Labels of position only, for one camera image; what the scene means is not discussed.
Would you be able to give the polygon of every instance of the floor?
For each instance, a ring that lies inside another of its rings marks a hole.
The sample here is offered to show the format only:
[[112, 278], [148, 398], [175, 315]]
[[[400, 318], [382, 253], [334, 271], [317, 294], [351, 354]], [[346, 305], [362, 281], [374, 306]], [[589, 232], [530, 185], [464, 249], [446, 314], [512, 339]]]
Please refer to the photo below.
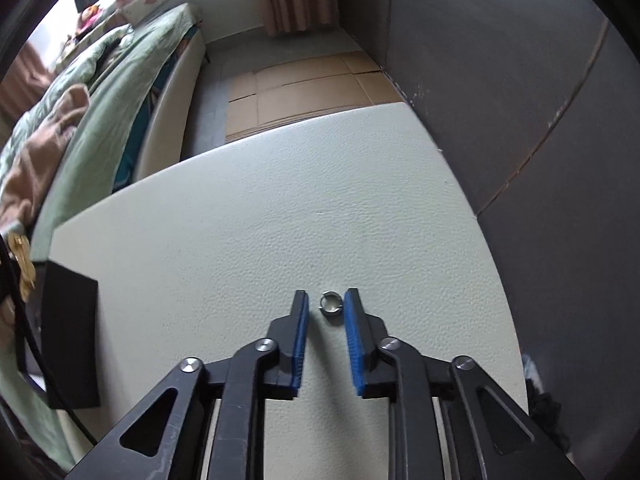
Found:
[[341, 29], [275, 39], [260, 27], [209, 43], [210, 64], [203, 64], [196, 81], [180, 160], [224, 144], [228, 84], [235, 76], [279, 63], [353, 50], [361, 49]]

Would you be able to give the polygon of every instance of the metal pivot screw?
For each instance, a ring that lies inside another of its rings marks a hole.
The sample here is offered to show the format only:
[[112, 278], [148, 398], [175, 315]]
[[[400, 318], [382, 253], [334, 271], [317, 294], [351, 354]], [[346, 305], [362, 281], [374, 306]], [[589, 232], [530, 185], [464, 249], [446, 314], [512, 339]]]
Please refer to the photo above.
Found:
[[456, 368], [459, 368], [460, 370], [471, 370], [471, 368], [476, 366], [476, 362], [466, 355], [460, 355], [453, 359], [453, 364], [455, 364]]
[[190, 374], [200, 368], [200, 359], [195, 357], [187, 357], [180, 361], [180, 370]]
[[342, 297], [337, 292], [328, 290], [320, 298], [320, 312], [325, 317], [340, 316], [342, 313]]
[[385, 350], [398, 350], [400, 348], [400, 340], [395, 337], [385, 337], [380, 341], [380, 348]]
[[258, 352], [268, 352], [272, 350], [274, 346], [276, 346], [276, 342], [273, 339], [264, 338], [258, 339], [258, 341], [255, 342], [255, 349]]

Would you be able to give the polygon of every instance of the black cable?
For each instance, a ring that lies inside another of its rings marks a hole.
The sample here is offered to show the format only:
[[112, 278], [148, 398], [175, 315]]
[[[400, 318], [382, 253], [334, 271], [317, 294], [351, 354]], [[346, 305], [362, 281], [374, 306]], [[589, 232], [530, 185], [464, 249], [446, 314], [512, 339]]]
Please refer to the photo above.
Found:
[[7, 276], [7, 282], [9, 283], [9, 294], [11, 295], [11, 299], [13, 300], [15, 307], [15, 317], [20, 323], [22, 331], [24, 332], [24, 336], [27, 339], [27, 344], [29, 345], [31, 353], [33, 354], [34, 359], [36, 359], [38, 367], [42, 372], [42, 376], [44, 377], [44, 380], [47, 384], [47, 388], [51, 390], [53, 395], [60, 403], [60, 406], [62, 406], [62, 408], [67, 412], [69, 418], [78, 427], [78, 430], [81, 431], [81, 433], [92, 444], [92, 446], [95, 446], [96, 444], [98, 444], [98, 441], [74, 413], [73, 409], [69, 407], [68, 402], [66, 402], [66, 400], [60, 393], [60, 390], [58, 389], [58, 383], [45, 364], [44, 359], [42, 358], [42, 354], [40, 353], [40, 349], [38, 348], [36, 339], [34, 338], [33, 332], [31, 331], [31, 325], [29, 324], [29, 320], [27, 318], [27, 309], [20, 295], [20, 286], [18, 285], [18, 279], [11, 264], [9, 251], [4, 243], [4, 238], [0, 236], [0, 240], [0, 265], [4, 269], [4, 273]]

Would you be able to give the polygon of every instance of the white bed frame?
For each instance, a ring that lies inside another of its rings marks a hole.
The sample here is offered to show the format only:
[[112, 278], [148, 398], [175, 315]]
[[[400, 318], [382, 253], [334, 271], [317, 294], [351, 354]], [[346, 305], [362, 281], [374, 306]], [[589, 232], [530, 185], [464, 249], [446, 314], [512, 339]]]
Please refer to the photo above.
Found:
[[160, 94], [140, 149], [133, 182], [180, 162], [193, 89], [205, 44], [200, 31], [191, 38]]

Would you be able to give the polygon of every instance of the blue gripper pad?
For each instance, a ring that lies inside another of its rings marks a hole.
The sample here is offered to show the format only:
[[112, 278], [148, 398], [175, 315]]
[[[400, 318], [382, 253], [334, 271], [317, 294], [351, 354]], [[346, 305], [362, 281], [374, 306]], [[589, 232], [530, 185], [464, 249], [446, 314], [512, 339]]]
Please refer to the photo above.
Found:
[[359, 396], [364, 393], [364, 348], [360, 338], [360, 330], [356, 313], [353, 309], [351, 293], [344, 295], [344, 332], [347, 335], [347, 348], [349, 349], [349, 361], [351, 362], [351, 380], [356, 387]]
[[293, 378], [291, 381], [291, 387], [295, 391], [295, 396], [298, 395], [298, 389], [300, 388], [300, 382], [302, 380], [302, 365], [305, 359], [305, 346], [306, 346], [306, 328], [309, 326], [309, 296], [305, 293], [304, 300], [302, 300], [302, 309], [300, 316], [298, 317], [298, 328], [296, 329], [296, 340], [293, 344]]

